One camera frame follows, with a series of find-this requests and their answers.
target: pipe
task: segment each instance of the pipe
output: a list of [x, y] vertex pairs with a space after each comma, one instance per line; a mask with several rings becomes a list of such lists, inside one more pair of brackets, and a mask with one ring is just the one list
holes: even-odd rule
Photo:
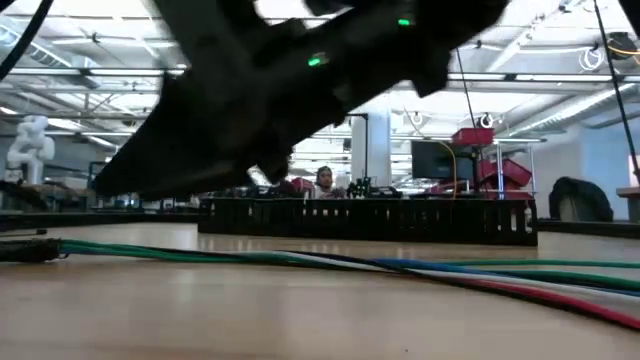
[[[620, 95], [623, 101], [640, 97], [640, 88], [636, 84], [625, 84], [620, 87]], [[600, 114], [617, 106], [616, 93], [614, 90], [605, 90], [594, 95], [579, 99], [570, 100], [571, 103], [563, 103], [557, 108], [558, 111], [552, 112], [551, 115], [542, 113], [533, 116], [531, 119], [523, 122], [524, 125], [509, 131], [508, 136], [523, 136], [532, 131], [546, 131], [557, 129], [559, 126], [570, 126]]]
[[[627, 119], [629, 119], [629, 121], [637, 119], [638, 117], [640, 117], [640, 111], [635, 111], [635, 112], [627, 114]], [[618, 115], [617, 117], [615, 117], [615, 118], [613, 118], [611, 120], [603, 121], [603, 122], [595, 124], [595, 125], [585, 125], [584, 127], [586, 127], [587, 129], [592, 129], [592, 130], [600, 130], [600, 129], [604, 129], [604, 128], [608, 128], [610, 126], [614, 126], [614, 125], [620, 124], [621, 122], [622, 122], [622, 115]]]

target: black bag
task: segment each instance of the black bag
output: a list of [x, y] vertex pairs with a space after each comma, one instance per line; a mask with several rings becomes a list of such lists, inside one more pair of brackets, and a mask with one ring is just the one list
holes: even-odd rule
[[570, 177], [559, 178], [549, 194], [549, 213], [552, 219], [561, 220], [560, 204], [565, 199], [572, 201], [578, 221], [613, 221], [613, 209], [607, 195], [592, 182]]

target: cable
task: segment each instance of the cable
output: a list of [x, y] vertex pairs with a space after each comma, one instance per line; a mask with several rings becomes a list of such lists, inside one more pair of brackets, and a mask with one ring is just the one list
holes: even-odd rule
[[[460, 68], [460, 76], [462, 77], [462, 85], [464, 86], [464, 95], [467, 98], [467, 106], [469, 107], [469, 116], [471, 117], [471, 125], [473, 125], [473, 131], [474, 131], [474, 135], [476, 137], [476, 140], [479, 138], [478, 136], [478, 127], [476, 126], [476, 118], [475, 116], [473, 116], [473, 107], [471, 106], [471, 97], [469, 96], [469, 88], [467, 87], [467, 79], [465, 78], [465, 73], [464, 73], [464, 67], [462, 66], [462, 57], [460, 56], [460, 50], [456, 49], [456, 56], [458, 58], [458, 67]], [[483, 163], [483, 159], [482, 159], [482, 149], [478, 146], [474, 146], [473, 147], [473, 151], [477, 152], [478, 154], [478, 160], [480, 162], [480, 164], [482, 165]], [[480, 176], [482, 177], [482, 179], [480, 179], [480, 181], [484, 181], [484, 168], [483, 166], [480, 166]], [[477, 189], [476, 186], [480, 186], [480, 184], [474, 184], [474, 188]], [[487, 190], [487, 184], [484, 184], [484, 196], [486, 198], [488, 198], [489, 195], [489, 191]]]
[[609, 291], [599, 290], [599, 289], [595, 290], [593, 288], [585, 288], [580, 286], [554, 284], [554, 283], [549, 283], [544, 281], [527, 280], [527, 279], [520, 279], [515, 277], [448, 273], [444, 271], [433, 271], [433, 270], [415, 270], [415, 271], [421, 274], [428, 274], [428, 275], [434, 275], [434, 276], [440, 276], [440, 277], [449, 277], [453, 279], [488, 280], [488, 281], [505, 283], [505, 284], [534, 286], [539, 288], [546, 288], [546, 289], [555, 290], [555, 291], [564, 291], [564, 292], [570, 292], [570, 293], [587, 295], [587, 296], [598, 296], [598, 297], [606, 298], [609, 300], [622, 300], [622, 301], [632, 301], [632, 302], [640, 303], [640, 297], [636, 297], [635, 295], [629, 295], [627, 293], [609, 292]]
[[640, 269], [640, 263], [614, 261], [585, 261], [585, 260], [553, 260], [553, 259], [522, 259], [522, 260], [467, 260], [448, 261], [444, 264], [456, 266], [585, 266], [619, 269]]
[[29, 45], [31, 45], [31, 42], [36, 37], [44, 19], [49, 13], [51, 4], [53, 4], [53, 0], [42, 0], [29, 25], [22, 33], [22, 36], [20, 36], [20, 40], [18, 40], [18, 43], [11, 49], [9, 55], [4, 58], [2, 64], [0, 64], [0, 82], [9, 75], [9, 72], [16, 66], [22, 55], [27, 51]]
[[[589, 55], [596, 57], [596, 62], [592, 63], [589, 59]], [[600, 67], [604, 63], [604, 54], [599, 49], [588, 48], [582, 54], [582, 56], [578, 56], [578, 64], [585, 71], [594, 71]]]
[[[33, 248], [31, 245], [34, 241], [17, 241], [13, 242], [7, 249], [10, 251], [18, 251], [23, 255], [25, 249]], [[172, 249], [162, 248], [144, 248], [133, 245], [118, 244], [95, 244], [82, 241], [66, 241], [66, 240], [46, 240], [40, 241], [40, 244], [46, 245], [47, 253], [42, 255], [42, 259], [49, 260], [57, 257], [60, 252], [84, 253], [94, 255], [116, 255], [116, 256], [134, 256], [141, 258], [154, 258], [165, 261], [188, 261], [188, 262], [237, 262], [237, 263], [254, 263], [267, 264], [276, 266], [302, 266], [317, 269], [335, 269], [335, 270], [364, 270], [376, 272], [396, 273], [400, 275], [411, 276], [417, 279], [431, 280], [442, 284], [457, 286], [466, 289], [483, 291], [507, 297], [524, 300], [531, 303], [545, 305], [561, 309], [564, 311], [589, 316], [595, 319], [604, 320], [619, 326], [623, 326], [633, 330], [640, 330], [640, 319], [612, 311], [610, 309], [591, 304], [586, 301], [560, 295], [554, 292], [539, 290], [527, 286], [510, 285], [504, 283], [504, 279], [498, 277], [496, 281], [479, 279], [460, 279], [460, 276], [453, 278], [456, 274], [438, 274], [421, 273], [412, 269], [404, 269], [402, 267], [392, 266], [381, 262], [352, 258], [342, 255], [317, 254], [307, 252], [253, 252], [253, 253], [205, 253], [190, 252], [190, 254], [173, 253]], [[33, 256], [27, 256], [30, 260], [35, 260]]]
[[5, 10], [9, 8], [14, 3], [15, 0], [4, 0], [0, 4], [0, 14], [2, 14]]
[[554, 270], [500, 270], [494, 271], [494, 273], [563, 284], [594, 286], [624, 291], [640, 291], [640, 281], [604, 275]]
[[616, 47], [608, 45], [609, 42], [607, 42], [607, 47], [609, 48], [609, 50], [613, 52], [617, 52], [618, 54], [622, 54], [622, 55], [640, 55], [640, 51], [627, 51], [627, 50], [618, 49]]
[[621, 49], [615, 48], [615, 47], [613, 47], [611, 45], [609, 45], [608, 47], [609, 47], [609, 50], [611, 50], [611, 51], [613, 51], [615, 53], [622, 54], [622, 55], [632, 55], [633, 61], [635, 61], [636, 64], [640, 65], [640, 60], [638, 60], [638, 56], [637, 56], [637, 55], [640, 55], [640, 51], [621, 50]]
[[490, 281], [484, 280], [454, 280], [441, 278], [437, 276], [421, 274], [416, 271], [412, 271], [409, 269], [397, 268], [394, 266], [389, 266], [383, 263], [378, 263], [369, 260], [363, 260], [358, 258], [352, 258], [343, 255], [333, 255], [333, 254], [314, 254], [308, 252], [288, 252], [288, 253], [297, 253], [303, 255], [311, 255], [317, 257], [323, 257], [331, 260], [341, 260], [345, 262], [354, 262], [364, 265], [372, 265], [374, 267], [380, 267], [382, 269], [387, 269], [391, 271], [395, 271], [400, 274], [410, 275], [417, 278], [422, 278], [426, 280], [432, 280], [435, 282], [440, 282], [447, 285], [458, 286], [467, 289], [478, 290], [487, 293], [493, 293], [508, 297], [517, 298], [520, 300], [524, 300], [531, 303], [536, 303], [540, 305], [545, 305], [548, 307], [553, 307], [556, 309], [572, 312], [575, 314], [581, 314], [584, 316], [592, 317], [599, 320], [604, 320], [610, 322], [612, 324], [620, 325], [629, 329], [633, 329], [635, 331], [640, 331], [640, 319], [607, 309], [605, 307], [591, 304], [586, 301], [582, 301], [579, 299], [571, 298], [568, 296], [555, 294], [553, 292], [538, 290], [533, 288], [527, 288], [523, 286], [517, 285], [507, 285], [494, 283]]
[[[604, 30], [604, 24], [602, 23], [602, 15], [600, 14], [600, 8], [598, 7], [598, 1], [593, 0], [593, 9], [596, 13], [596, 18], [598, 19], [598, 27], [600, 27], [600, 36], [602, 37], [603, 44], [609, 44], [607, 41], [607, 34]], [[616, 76], [615, 68], [613, 67], [613, 60], [611, 60], [611, 52], [608, 49], [605, 50], [605, 55], [607, 56], [607, 61], [609, 62], [609, 72], [611, 74], [611, 82], [613, 83], [613, 88], [616, 93], [616, 99], [618, 101], [618, 107], [620, 108], [620, 117], [622, 118], [622, 124], [624, 125], [624, 132], [627, 136], [627, 143], [629, 144], [629, 153], [631, 155], [631, 162], [633, 164], [633, 173], [640, 183], [640, 171], [638, 170], [638, 158], [636, 156], [636, 148], [633, 144], [633, 138], [631, 137], [631, 129], [629, 129], [629, 120], [627, 119], [627, 114], [624, 109], [624, 104], [622, 102], [622, 95], [620, 94], [620, 86], [618, 85], [618, 77]]]
[[[411, 123], [413, 128], [416, 130], [418, 135], [420, 135], [423, 139], [426, 140], [427, 137], [425, 137], [422, 134], [420, 129], [418, 129], [418, 126], [416, 126], [416, 124], [413, 122], [413, 119], [411, 119], [411, 115], [407, 111], [407, 108], [404, 105], [402, 107], [404, 108], [404, 113], [409, 117], [409, 122]], [[451, 153], [451, 159], [452, 159], [452, 162], [453, 162], [453, 197], [451, 198], [451, 200], [455, 200], [456, 199], [456, 195], [458, 194], [458, 169], [457, 169], [458, 160], [456, 159], [456, 154], [453, 152], [453, 149], [451, 149], [451, 147], [449, 145], [445, 144], [444, 142], [442, 142], [442, 141], [433, 141], [433, 142], [436, 142], [436, 143], [444, 146], [449, 151], [449, 153]]]
[[[365, 270], [365, 271], [380, 271], [378, 267], [371, 266], [371, 265], [357, 264], [357, 263], [345, 262], [345, 261], [334, 260], [334, 259], [318, 258], [317, 256], [310, 256], [307, 254], [301, 254], [296, 252], [287, 251], [286, 253], [290, 256], [301, 258], [302, 260], [305, 260], [305, 261], [323, 261], [335, 266], [354, 267], [356, 269]], [[391, 265], [391, 266], [397, 266], [399, 264], [402, 264], [399, 261], [393, 262], [389, 260], [392, 260], [392, 259], [387, 259], [386, 261], [385, 260], [381, 261], [379, 259], [376, 259], [376, 261], [380, 263]], [[444, 278], [463, 279], [463, 280], [488, 280], [488, 281], [510, 283], [510, 284], [516, 284], [516, 285], [537, 286], [541, 288], [572, 292], [572, 293], [588, 295], [588, 296], [600, 296], [600, 297], [612, 299], [612, 300], [624, 300], [624, 301], [633, 301], [633, 302], [640, 303], [640, 298], [634, 297], [634, 295], [621, 294], [617, 292], [612, 293], [612, 292], [607, 292], [605, 290], [599, 290], [599, 289], [595, 290], [592, 288], [583, 288], [583, 287], [563, 285], [563, 284], [554, 284], [554, 283], [536, 281], [536, 280], [520, 279], [520, 278], [511, 277], [511, 276], [492, 274], [488, 272], [462, 273], [462, 272], [448, 272], [447, 270], [445, 271], [422, 270], [422, 269], [414, 269], [414, 268], [402, 267], [402, 266], [401, 268], [409, 269], [411, 271], [419, 272], [425, 275], [432, 275], [432, 276], [438, 276], [438, 277], [444, 277]]]

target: green cable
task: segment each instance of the green cable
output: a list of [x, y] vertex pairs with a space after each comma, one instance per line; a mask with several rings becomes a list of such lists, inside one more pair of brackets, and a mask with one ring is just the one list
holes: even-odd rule
[[233, 258], [211, 258], [204, 256], [180, 256], [174, 254], [150, 254], [142, 251], [126, 251], [116, 249], [100, 249], [100, 248], [87, 248], [78, 245], [63, 245], [63, 250], [74, 254], [87, 254], [87, 255], [105, 255], [105, 256], [126, 256], [143, 259], [156, 259], [174, 262], [201, 262], [201, 263], [242, 263], [241, 259]]
[[[331, 266], [327, 265], [323, 262], [316, 262], [312, 260], [305, 260], [299, 258], [293, 258], [287, 256], [285, 253], [267, 253], [267, 254], [256, 254], [256, 253], [244, 253], [242, 254], [243, 258], [228, 258], [228, 257], [216, 257], [214, 254], [177, 254], [171, 252], [164, 252], [162, 250], [156, 249], [148, 249], [135, 245], [126, 245], [126, 244], [100, 244], [93, 243], [88, 241], [81, 240], [64, 240], [62, 252], [68, 251], [69, 253], [75, 254], [83, 254], [89, 252], [91, 255], [106, 255], [106, 256], [127, 256], [127, 257], [138, 257], [145, 259], [156, 259], [156, 260], [164, 260], [164, 261], [178, 261], [178, 262], [202, 262], [202, 263], [250, 263], [250, 262], [270, 262], [272, 265], [302, 265], [306, 267], [322, 267], [322, 268], [331, 268]], [[554, 265], [558, 264], [566, 264], [566, 261], [563, 260], [490, 260], [490, 261], [460, 261], [453, 262], [447, 264], [503, 264], [503, 265], [516, 265], [522, 262], [553, 262]], [[569, 261], [571, 265], [577, 263], [576, 261]], [[580, 263], [590, 263], [594, 264], [596, 262], [580, 262]], [[615, 265], [618, 263], [606, 263], [607, 265]], [[606, 284], [607, 286], [613, 288], [623, 288], [629, 290], [637, 290], [640, 291], [640, 282], [627, 280], [622, 278], [603, 276], [603, 275], [592, 275], [592, 274], [582, 274], [575, 272], [566, 272], [566, 271], [548, 271], [548, 270], [508, 270], [508, 271], [494, 271], [499, 274], [511, 275], [517, 277], [527, 277], [542, 281], [552, 281], [552, 282], [571, 282], [571, 281], [582, 281], [582, 282], [591, 282], [591, 283], [599, 283]]]
[[312, 268], [336, 269], [336, 266], [327, 265], [323, 262], [311, 260], [297, 259], [286, 254], [251, 254], [243, 255], [244, 258], [228, 258], [204, 255], [183, 255], [158, 250], [146, 249], [135, 245], [117, 245], [117, 244], [96, 244], [82, 241], [65, 241], [62, 246], [62, 252], [72, 254], [85, 255], [103, 255], [103, 256], [125, 256], [144, 259], [155, 259], [173, 262], [199, 262], [199, 263], [259, 263], [268, 262], [271, 265], [301, 265]]
[[586, 266], [586, 267], [611, 267], [620, 269], [640, 269], [640, 263], [617, 261], [588, 261], [588, 260], [469, 260], [450, 261], [447, 265], [456, 266], [524, 266], [524, 265], [550, 265], [550, 266]]

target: white robot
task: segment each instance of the white robot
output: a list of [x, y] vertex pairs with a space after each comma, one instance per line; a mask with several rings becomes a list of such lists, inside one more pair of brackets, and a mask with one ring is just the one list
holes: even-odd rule
[[[18, 136], [7, 153], [5, 181], [25, 180], [32, 185], [42, 183], [42, 161], [51, 160], [55, 155], [55, 142], [44, 134], [47, 126], [47, 117], [39, 115], [25, 116], [18, 125]], [[22, 164], [27, 164], [26, 179], [22, 172]]]

